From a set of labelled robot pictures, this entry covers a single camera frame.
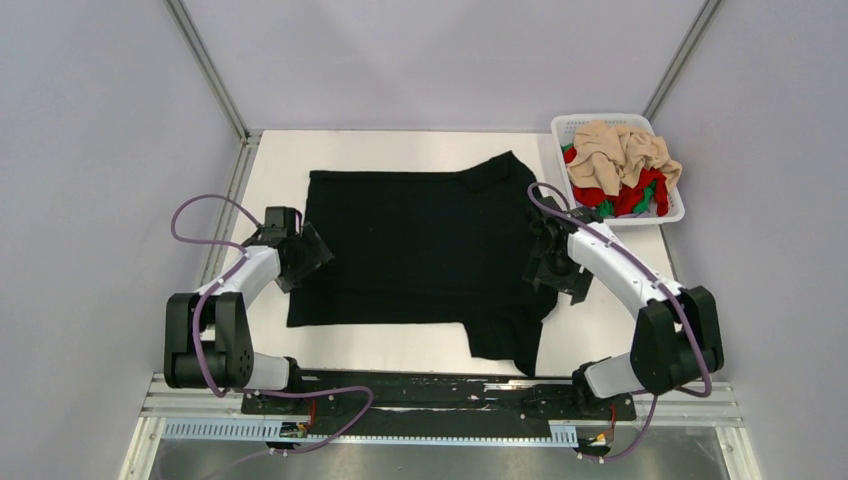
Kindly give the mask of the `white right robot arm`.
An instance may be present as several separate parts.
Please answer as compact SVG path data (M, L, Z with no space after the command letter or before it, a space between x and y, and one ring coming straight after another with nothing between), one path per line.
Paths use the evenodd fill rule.
M577 413L596 417L621 394L683 391L723 368L717 305L708 289L687 288L648 267L586 207L564 211L550 196L531 202L535 243L525 280L565 293L572 303L584 301L599 280L635 321L628 352L575 371L570 393Z

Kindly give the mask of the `black t-shirt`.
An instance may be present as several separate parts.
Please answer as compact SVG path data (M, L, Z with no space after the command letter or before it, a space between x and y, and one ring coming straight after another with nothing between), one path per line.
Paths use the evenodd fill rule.
M313 171L306 219L332 259L291 293L288 325L459 323L474 357L534 376L558 300L524 277L535 179L509 151L456 172Z

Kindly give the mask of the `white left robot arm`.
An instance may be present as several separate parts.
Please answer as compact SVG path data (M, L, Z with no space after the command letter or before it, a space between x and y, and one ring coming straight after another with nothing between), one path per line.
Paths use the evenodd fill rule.
M283 413L298 411L306 386L294 359L255 352L247 310L270 284L285 294L330 262L314 227L291 207L269 207L230 269L166 304L164 378L175 389L268 390Z

